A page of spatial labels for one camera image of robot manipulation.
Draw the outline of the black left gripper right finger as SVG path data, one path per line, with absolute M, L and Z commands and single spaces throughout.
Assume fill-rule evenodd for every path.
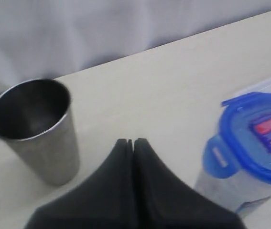
M 147 139 L 134 142 L 133 185 L 141 229 L 244 229 L 241 218 L 194 191 L 158 157 Z

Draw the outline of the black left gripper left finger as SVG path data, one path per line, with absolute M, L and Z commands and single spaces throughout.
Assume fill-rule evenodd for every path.
M 132 157 L 132 141 L 117 140 L 92 175 L 75 189 L 39 207 L 25 228 L 136 229 Z

